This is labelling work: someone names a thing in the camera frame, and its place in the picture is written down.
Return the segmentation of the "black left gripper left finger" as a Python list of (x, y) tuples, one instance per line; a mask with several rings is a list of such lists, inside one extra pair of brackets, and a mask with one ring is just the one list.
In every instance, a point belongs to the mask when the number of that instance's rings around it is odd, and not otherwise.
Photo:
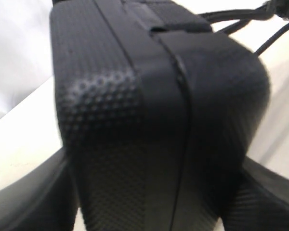
[(60, 149), (0, 190), (0, 231), (71, 231), (78, 207), (68, 159)]

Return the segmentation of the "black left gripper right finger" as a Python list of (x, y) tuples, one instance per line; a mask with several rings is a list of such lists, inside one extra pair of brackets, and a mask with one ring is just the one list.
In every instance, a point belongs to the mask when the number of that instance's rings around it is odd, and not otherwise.
[(246, 158), (222, 221), (226, 231), (289, 231), (289, 179)]

